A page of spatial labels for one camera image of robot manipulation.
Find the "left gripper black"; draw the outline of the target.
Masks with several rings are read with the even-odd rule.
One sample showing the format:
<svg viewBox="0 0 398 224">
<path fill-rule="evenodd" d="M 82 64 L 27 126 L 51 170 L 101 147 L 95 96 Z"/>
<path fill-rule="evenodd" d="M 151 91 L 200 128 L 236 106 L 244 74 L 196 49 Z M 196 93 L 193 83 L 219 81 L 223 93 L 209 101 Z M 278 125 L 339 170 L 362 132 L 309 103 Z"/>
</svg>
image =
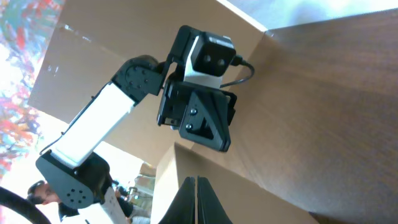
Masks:
<svg viewBox="0 0 398 224">
<path fill-rule="evenodd" d="M 231 145 L 234 93 L 189 82 L 166 81 L 157 124 L 175 127 L 181 138 L 217 152 Z"/>
</svg>

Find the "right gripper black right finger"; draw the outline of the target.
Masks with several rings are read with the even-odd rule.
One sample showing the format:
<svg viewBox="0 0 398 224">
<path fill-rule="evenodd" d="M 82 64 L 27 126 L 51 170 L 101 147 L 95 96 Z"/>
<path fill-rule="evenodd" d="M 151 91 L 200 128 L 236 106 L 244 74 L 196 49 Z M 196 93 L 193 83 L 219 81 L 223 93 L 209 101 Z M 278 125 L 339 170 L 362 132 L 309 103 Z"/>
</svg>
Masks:
<svg viewBox="0 0 398 224">
<path fill-rule="evenodd" d="M 232 224 L 206 177 L 198 176 L 198 224 Z"/>
</svg>

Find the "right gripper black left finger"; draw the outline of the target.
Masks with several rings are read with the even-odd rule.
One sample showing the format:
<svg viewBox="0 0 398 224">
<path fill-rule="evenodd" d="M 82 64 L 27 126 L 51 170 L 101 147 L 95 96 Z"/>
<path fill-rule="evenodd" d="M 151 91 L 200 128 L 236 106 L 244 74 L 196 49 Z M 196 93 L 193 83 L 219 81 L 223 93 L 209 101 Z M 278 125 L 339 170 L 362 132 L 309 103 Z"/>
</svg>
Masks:
<svg viewBox="0 0 398 224">
<path fill-rule="evenodd" d="M 195 223 L 195 179 L 186 177 L 159 224 Z"/>
</svg>

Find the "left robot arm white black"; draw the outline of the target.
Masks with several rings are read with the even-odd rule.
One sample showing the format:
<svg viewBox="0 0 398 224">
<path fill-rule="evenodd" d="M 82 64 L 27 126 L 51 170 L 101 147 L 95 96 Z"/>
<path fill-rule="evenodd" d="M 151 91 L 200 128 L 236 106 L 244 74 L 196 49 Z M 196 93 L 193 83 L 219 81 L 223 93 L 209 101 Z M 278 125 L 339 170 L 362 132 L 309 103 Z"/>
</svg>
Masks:
<svg viewBox="0 0 398 224">
<path fill-rule="evenodd" d="M 66 206 L 99 207 L 99 221 L 125 223 L 109 165 L 95 148 L 147 95 L 159 95 L 158 125 L 226 152 L 236 96 L 224 91 L 221 81 L 235 56 L 229 37 L 182 26 L 166 61 L 160 63 L 150 55 L 126 61 L 67 130 L 41 152 L 36 167 Z"/>
</svg>

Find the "brown cardboard box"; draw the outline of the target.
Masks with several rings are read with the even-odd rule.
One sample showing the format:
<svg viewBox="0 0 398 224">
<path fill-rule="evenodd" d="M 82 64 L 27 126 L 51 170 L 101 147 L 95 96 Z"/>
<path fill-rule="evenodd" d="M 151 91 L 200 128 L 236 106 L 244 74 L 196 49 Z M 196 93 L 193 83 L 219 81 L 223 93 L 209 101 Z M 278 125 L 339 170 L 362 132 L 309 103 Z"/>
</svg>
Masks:
<svg viewBox="0 0 398 224">
<path fill-rule="evenodd" d="M 120 66 L 178 29 L 227 35 L 256 70 L 225 154 L 183 145 L 309 212 L 397 222 L 397 10 L 260 31 L 217 1 L 67 1 L 29 104 L 71 121 Z"/>
</svg>

